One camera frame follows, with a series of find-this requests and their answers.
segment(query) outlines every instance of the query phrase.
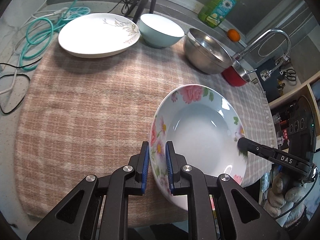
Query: wooden shelf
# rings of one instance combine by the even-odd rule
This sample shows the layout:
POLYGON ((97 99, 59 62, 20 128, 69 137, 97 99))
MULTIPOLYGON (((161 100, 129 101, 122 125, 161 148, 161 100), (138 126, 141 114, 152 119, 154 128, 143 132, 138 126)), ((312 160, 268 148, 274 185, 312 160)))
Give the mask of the wooden shelf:
POLYGON ((319 79, 320 71, 309 78, 307 81, 303 82, 300 86, 296 87, 294 90, 291 90, 289 93, 286 93, 276 100, 270 102, 270 109, 272 110, 278 106, 284 105, 297 99, 301 95, 305 95, 311 104, 312 112, 315 116, 316 135, 320 136, 320 113, 316 103, 316 98, 311 89, 311 85, 319 79))

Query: table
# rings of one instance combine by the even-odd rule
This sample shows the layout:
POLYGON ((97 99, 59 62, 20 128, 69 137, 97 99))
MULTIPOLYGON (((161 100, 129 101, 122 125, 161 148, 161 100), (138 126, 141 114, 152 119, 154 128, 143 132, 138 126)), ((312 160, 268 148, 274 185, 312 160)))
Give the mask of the table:
MULTIPOLYGON (((221 75, 206 75, 185 58, 183 39, 154 49, 138 41, 107 58, 69 55, 57 42, 45 53, 24 99, 15 140, 19 200, 27 214, 44 217, 88 174, 111 174, 148 140, 162 99, 183 84, 202 84, 223 95, 238 113, 247 138, 276 147, 268 102, 252 83, 231 87, 221 75)), ((251 153, 242 186, 270 171, 251 153)), ((146 194, 130 196, 128 225, 169 223, 187 212, 160 193, 149 167, 146 194)))

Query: scissors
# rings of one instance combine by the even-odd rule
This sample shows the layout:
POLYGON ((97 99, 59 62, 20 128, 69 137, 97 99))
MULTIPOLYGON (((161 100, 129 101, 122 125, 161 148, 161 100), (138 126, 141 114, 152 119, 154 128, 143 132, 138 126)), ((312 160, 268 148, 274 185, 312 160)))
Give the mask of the scissors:
POLYGON ((292 82, 297 80, 297 72, 294 69, 287 69, 286 71, 281 70, 280 75, 292 82))

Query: mint green bowl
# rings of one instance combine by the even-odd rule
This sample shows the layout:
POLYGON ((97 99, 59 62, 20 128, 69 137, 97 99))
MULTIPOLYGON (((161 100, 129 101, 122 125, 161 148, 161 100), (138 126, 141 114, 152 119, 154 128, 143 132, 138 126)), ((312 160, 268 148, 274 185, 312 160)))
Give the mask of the mint green bowl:
POLYGON ((141 15, 139 30, 145 42, 154 48, 169 47, 184 36, 179 25, 157 14, 141 15))

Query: red pot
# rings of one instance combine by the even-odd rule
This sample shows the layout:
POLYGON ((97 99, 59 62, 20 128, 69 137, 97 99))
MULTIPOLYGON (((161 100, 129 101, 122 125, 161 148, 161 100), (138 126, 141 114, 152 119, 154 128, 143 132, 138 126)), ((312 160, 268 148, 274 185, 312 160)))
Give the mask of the red pot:
POLYGON ((233 59, 233 64, 225 69, 221 74, 233 87, 241 87, 250 82, 247 71, 235 59, 233 59))

